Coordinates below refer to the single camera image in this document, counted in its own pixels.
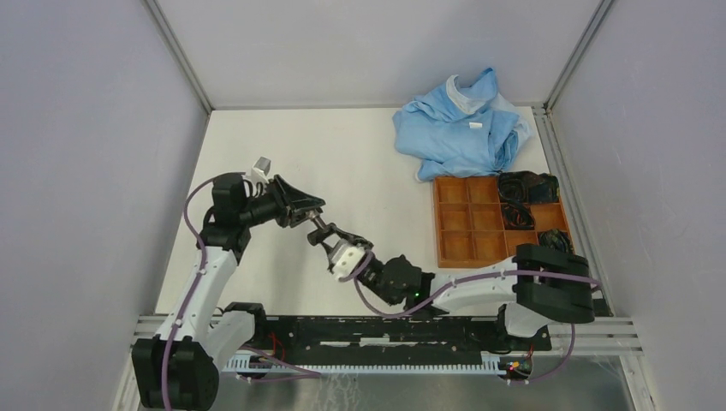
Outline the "dark metal faucet tee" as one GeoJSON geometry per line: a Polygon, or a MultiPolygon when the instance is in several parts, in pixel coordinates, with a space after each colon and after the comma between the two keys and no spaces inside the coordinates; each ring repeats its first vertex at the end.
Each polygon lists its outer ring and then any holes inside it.
{"type": "Polygon", "coordinates": [[[308,243],[316,247],[317,245],[323,243],[327,238],[329,238],[331,235],[334,234],[334,230],[332,228],[331,224],[327,224],[324,226],[317,227],[313,231],[307,234],[306,238],[308,243]]]}

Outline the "small grey faucet fitting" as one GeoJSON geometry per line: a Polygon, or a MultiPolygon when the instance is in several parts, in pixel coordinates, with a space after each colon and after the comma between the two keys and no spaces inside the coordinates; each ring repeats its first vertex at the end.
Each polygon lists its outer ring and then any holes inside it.
{"type": "Polygon", "coordinates": [[[307,217],[318,229],[323,229],[326,226],[326,223],[317,211],[308,212],[307,217]]]}

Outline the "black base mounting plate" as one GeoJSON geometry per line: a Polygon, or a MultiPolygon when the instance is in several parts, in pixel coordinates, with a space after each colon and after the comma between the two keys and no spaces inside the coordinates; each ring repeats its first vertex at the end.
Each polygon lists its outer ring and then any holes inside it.
{"type": "Polygon", "coordinates": [[[549,331],[512,337],[493,317],[269,316],[248,346],[297,366],[473,365],[484,354],[549,351],[549,331]]]}

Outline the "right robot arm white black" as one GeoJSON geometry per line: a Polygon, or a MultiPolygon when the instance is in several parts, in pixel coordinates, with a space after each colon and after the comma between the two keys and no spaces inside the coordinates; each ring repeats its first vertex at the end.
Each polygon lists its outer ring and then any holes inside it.
{"type": "Polygon", "coordinates": [[[517,246],[515,255],[460,276],[426,272],[404,255],[380,261],[372,243],[335,224],[314,221],[308,234],[312,246],[324,249],[328,271],[339,283],[368,290],[399,313],[385,313],[367,298],[364,305],[385,319],[452,314],[466,307],[500,304],[494,327],[497,343],[519,348],[529,337],[553,323],[589,324],[595,319],[592,292],[598,282],[588,261],[578,255],[534,244],[517,246]]]}

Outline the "orange compartment tray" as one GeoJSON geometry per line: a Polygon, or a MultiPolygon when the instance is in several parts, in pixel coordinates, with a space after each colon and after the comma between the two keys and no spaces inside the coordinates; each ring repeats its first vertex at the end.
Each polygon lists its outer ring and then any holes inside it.
{"type": "Polygon", "coordinates": [[[574,251],[574,238],[556,178],[536,189],[536,202],[523,173],[510,184],[496,176],[439,177],[433,183],[437,265],[476,268],[515,254],[522,244],[574,251]]]}

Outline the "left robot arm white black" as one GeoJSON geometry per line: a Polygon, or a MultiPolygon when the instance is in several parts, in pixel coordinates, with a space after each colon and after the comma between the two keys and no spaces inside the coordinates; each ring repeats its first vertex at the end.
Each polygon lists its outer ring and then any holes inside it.
{"type": "Polygon", "coordinates": [[[270,335],[269,325],[244,309],[227,311],[219,324],[211,323],[222,291],[251,241],[251,229],[270,221],[282,228],[296,227],[325,204],[279,175],[254,186],[241,172],[202,182],[186,202],[205,187],[211,189],[212,205],[201,229],[194,228],[186,211],[182,213],[199,252],[182,294],[155,333],[132,347],[134,375],[145,408],[211,408],[228,360],[243,344],[259,348],[270,335]]]}

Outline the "blue crumpled cloth garment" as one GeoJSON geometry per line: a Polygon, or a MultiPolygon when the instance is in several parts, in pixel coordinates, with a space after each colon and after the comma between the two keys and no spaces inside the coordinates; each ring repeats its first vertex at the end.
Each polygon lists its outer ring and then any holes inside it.
{"type": "Polygon", "coordinates": [[[451,75],[404,104],[392,122],[395,149],[420,161],[420,182],[501,174],[533,137],[529,122],[500,93],[494,68],[467,86],[451,75]]]}

